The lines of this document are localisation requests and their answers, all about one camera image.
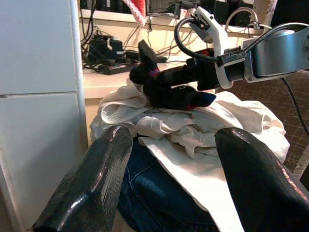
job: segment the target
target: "pile of laundry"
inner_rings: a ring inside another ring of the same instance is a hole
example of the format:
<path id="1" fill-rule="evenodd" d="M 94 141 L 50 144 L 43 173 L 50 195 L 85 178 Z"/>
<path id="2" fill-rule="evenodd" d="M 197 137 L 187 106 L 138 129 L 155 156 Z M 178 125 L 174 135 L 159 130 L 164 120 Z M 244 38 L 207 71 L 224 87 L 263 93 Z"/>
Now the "pile of laundry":
<path id="1" fill-rule="evenodd" d="M 244 129 L 281 162 L 290 146 L 283 124 L 267 107 L 258 101 L 241 101 L 226 91 L 216 94 L 208 107 L 191 111 L 153 108 L 143 85 L 127 79 L 126 86 L 100 102 L 90 126 L 92 140 L 113 124 L 126 125 L 132 136 L 138 136 L 139 143 L 148 147 L 197 205 L 209 211 L 220 231 L 240 232 L 243 228 L 217 154 L 216 132 L 224 127 Z"/>

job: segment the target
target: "denim fabric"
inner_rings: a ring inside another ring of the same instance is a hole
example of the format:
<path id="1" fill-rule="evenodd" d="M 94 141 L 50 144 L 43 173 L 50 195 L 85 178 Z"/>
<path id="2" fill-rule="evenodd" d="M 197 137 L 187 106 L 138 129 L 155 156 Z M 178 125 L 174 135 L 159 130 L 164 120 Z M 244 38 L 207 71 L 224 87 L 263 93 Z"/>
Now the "denim fabric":
<path id="1" fill-rule="evenodd" d="M 133 143 L 118 210 L 137 232 L 217 232 L 200 209 L 161 167 L 148 148 Z"/>

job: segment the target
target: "red fabric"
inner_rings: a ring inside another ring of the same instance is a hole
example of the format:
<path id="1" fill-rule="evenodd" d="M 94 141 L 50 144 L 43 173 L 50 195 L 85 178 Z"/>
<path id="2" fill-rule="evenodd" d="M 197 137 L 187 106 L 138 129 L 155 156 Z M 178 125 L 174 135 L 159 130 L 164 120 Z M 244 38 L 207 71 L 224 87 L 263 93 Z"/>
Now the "red fabric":
<path id="1" fill-rule="evenodd" d="M 123 2 L 130 8 L 136 22 L 140 26 L 146 24 L 146 4 L 145 0 L 123 0 Z"/>

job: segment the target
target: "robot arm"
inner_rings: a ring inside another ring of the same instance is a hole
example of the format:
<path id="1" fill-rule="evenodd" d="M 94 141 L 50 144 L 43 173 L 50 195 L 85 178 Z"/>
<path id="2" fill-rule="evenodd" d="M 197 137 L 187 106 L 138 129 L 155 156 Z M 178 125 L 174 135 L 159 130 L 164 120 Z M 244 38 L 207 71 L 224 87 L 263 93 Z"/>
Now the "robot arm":
<path id="1" fill-rule="evenodd" d="M 214 54 L 192 52 L 179 39 L 179 29 L 190 23 L 204 41 L 210 37 Z M 231 88 L 233 82 L 258 82 L 285 77 L 298 70 L 309 69 L 309 25 L 287 23 L 276 26 L 258 38 L 243 41 L 241 47 L 229 48 L 227 33 L 213 15 L 197 7 L 191 18 L 183 19 L 175 28 L 175 41 L 192 59 L 183 72 L 177 68 L 163 71 L 157 81 L 162 85 L 179 85 L 198 81 L 198 90 L 221 86 Z"/>

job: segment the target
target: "white cloth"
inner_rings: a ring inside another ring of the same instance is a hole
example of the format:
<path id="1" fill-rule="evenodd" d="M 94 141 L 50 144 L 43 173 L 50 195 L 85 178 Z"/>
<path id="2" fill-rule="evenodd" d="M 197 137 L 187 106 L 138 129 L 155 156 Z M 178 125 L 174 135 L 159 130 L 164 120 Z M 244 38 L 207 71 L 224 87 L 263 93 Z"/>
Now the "white cloth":
<path id="1" fill-rule="evenodd" d="M 209 211 L 221 232 L 243 228 L 215 148 L 215 133 L 224 127 L 242 128 L 264 142 L 281 162 L 289 148 L 283 124 L 268 108 L 258 101 L 241 101 L 229 92 L 217 94 L 209 107 L 191 112 L 153 109 L 141 86 L 127 80 L 127 86 L 101 101 L 90 126 L 92 138 L 99 137 L 109 124 L 118 123 L 128 126 L 133 136 L 147 136 L 140 137 L 140 143 Z"/>

